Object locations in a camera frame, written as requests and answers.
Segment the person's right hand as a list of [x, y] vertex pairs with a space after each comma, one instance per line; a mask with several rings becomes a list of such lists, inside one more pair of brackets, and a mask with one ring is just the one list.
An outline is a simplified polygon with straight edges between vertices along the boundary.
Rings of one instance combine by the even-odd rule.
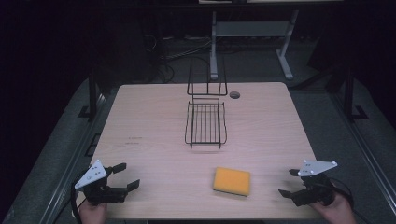
[[330, 205], [311, 203], [310, 207], [317, 211], [330, 224], [357, 224], [351, 205], [347, 199], [339, 193], [334, 194]]

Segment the black power strip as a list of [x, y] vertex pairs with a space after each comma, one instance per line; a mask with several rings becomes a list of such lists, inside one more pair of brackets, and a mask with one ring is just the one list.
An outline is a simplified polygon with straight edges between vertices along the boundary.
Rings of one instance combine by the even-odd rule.
[[85, 157], [92, 157], [93, 156], [94, 151], [96, 150], [96, 147], [98, 145], [100, 136], [101, 136], [101, 134], [99, 134], [99, 133], [96, 133], [93, 136], [91, 142], [89, 143], [89, 145], [88, 145], [88, 147], [87, 147], [87, 149], [85, 151], [85, 154], [84, 154]]

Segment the grey metal stand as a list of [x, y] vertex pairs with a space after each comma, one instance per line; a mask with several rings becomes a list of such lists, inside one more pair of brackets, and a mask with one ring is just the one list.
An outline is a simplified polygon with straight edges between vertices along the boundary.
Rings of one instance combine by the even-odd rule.
[[209, 52], [210, 78], [217, 79], [217, 39], [219, 37], [283, 37], [283, 45], [276, 50], [276, 56], [287, 80], [293, 79], [286, 53], [293, 34], [295, 23], [299, 15], [298, 10], [291, 13], [288, 21], [219, 21], [217, 12], [212, 13], [211, 49]]

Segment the person's left hand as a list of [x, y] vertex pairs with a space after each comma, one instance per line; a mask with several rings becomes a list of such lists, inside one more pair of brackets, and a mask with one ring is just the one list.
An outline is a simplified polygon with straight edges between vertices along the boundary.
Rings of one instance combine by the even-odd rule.
[[78, 209], [82, 224], [105, 224], [107, 205], [100, 203], [91, 205], [84, 202]]

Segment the black upright post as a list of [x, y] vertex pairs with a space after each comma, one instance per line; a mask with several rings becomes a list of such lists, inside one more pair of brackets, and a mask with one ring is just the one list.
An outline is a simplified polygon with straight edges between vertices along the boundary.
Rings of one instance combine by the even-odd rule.
[[344, 113], [349, 122], [354, 123], [356, 119], [368, 119], [367, 114], [359, 105], [353, 105], [354, 77], [350, 67], [346, 70], [344, 91]]
[[80, 109], [78, 113], [78, 117], [87, 119], [88, 122], [91, 122], [94, 120], [97, 114], [97, 99], [98, 99], [95, 74], [93, 72], [89, 73], [88, 86], [89, 86], [89, 104], [84, 105]]

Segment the aluminium floor rail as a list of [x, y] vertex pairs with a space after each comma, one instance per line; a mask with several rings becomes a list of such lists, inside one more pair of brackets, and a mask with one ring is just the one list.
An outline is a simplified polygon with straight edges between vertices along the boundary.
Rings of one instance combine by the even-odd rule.
[[85, 152], [94, 136], [101, 131], [100, 118], [106, 97], [100, 93], [94, 100], [98, 113], [90, 119], [88, 96], [75, 96], [46, 144], [41, 166], [48, 172], [45, 177], [52, 184], [45, 190], [49, 199], [39, 224], [51, 224], [56, 219], [70, 198], [72, 181], [90, 161]]
[[371, 148], [368, 143], [364, 140], [361, 135], [360, 130], [356, 123], [350, 119], [344, 112], [343, 104], [340, 98], [336, 95], [331, 94], [330, 99], [332, 104], [336, 108], [339, 116], [342, 121], [345, 123], [349, 132], [353, 136], [356, 144], [358, 145], [363, 160], [368, 166], [369, 171], [372, 173], [372, 177], [374, 178], [376, 184], [378, 185], [382, 195], [384, 196], [390, 210], [393, 215], [396, 216], [396, 189], [391, 185], [388, 177], [384, 173], [383, 169], [380, 167], [375, 155], [373, 154]]

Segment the black wire rack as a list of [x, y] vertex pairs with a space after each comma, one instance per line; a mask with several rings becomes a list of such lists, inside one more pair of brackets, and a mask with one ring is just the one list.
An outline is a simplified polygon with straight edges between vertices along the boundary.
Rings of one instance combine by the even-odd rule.
[[193, 146], [217, 146], [227, 142], [224, 97], [228, 95], [226, 76], [211, 77], [207, 72], [203, 77], [195, 77], [193, 62], [190, 62], [187, 94], [185, 143]]

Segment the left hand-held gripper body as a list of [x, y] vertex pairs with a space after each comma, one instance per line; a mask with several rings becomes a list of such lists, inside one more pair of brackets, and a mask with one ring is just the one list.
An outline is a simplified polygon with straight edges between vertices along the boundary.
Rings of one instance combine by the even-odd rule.
[[75, 184], [75, 189], [81, 189], [92, 205], [122, 203], [125, 200], [125, 195], [120, 195], [121, 188], [111, 188], [107, 184], [112, 174], [108, 174], [106, 168], [100, 160], [97, 160]]

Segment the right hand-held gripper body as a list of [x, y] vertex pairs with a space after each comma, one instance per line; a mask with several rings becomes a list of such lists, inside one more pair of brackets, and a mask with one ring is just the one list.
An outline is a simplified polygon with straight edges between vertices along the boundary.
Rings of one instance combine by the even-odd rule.
[[333, 202], [333, 184], [324, 172], [337, 166], [336, 161], [307, 161], [304, 160], [299, 172], [305, 189], [294, 192], [297, 197], [293, 201], [296, 206], [323, 202], [329, 205]]

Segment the yellow sponge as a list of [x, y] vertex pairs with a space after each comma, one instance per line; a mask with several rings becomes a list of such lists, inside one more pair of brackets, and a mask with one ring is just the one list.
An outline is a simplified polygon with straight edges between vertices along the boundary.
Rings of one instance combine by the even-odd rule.
[[248, 196], [250, 194], [250, 172], [217, 167], [213, 190]]

